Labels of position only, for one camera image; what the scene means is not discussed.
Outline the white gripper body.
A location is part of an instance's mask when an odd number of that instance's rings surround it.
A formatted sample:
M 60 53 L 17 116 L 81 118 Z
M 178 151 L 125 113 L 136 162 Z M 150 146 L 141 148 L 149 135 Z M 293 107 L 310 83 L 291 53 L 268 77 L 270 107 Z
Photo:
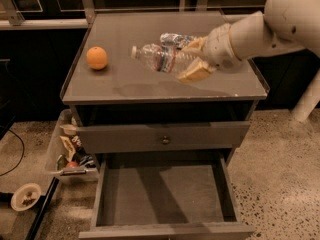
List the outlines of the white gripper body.
M 230 28 L 229 23 L 214 28 L 202 47 L 206 61 L 218 70 L 232 71 L 242 63 L 233 51 L 229 37 Z

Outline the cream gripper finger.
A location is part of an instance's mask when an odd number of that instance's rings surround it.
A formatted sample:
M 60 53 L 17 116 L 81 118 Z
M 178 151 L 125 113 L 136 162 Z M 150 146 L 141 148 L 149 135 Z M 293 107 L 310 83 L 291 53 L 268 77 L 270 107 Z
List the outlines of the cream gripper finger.
M 199 37 L 187 44 L 182 51 L 186 53 L 200 54 L 206 42 L 206 37 Z
M 216 68 L 201 58 L 194 59 L 186 70 L 179 73 L 176 78 L 182 83 L 193 83 L 211 76 Z

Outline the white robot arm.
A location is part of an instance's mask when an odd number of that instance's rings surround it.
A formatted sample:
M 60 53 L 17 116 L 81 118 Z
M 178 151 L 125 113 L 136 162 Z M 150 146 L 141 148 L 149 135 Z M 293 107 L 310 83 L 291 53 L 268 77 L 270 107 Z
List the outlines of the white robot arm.
M 303 49 L 320 57 L 320 0 L 266 0 L 263 11 L 225 23 L 188 44 L 183 50 L 209 66 L 184 71 L 182 81 L 206 79 L 247 59 Z

